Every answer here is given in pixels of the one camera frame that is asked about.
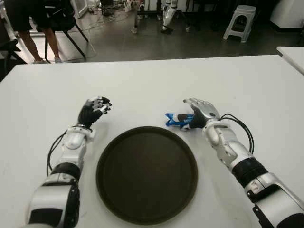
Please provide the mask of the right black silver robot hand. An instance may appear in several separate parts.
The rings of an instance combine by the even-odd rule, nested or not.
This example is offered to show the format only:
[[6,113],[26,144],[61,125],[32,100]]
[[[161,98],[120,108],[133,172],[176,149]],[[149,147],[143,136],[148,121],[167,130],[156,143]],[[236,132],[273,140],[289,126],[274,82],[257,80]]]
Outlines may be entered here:
[[199,100],[196,98],[187,98],[183,100],[187,103],[194,111],[193,119],[189,123],[189,127],[193,128],[204,128],[207,121],[220,119],[220,115],[216,108],[209,102]]

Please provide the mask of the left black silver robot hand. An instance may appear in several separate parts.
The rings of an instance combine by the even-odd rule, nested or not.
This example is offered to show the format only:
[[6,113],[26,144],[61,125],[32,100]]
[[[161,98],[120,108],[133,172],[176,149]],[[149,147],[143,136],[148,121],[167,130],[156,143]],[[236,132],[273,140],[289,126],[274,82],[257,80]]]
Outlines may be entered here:
[[110,100],[97,96],[86,100],[78,115],[77,124],[90,128],[103,114],[111,110]]

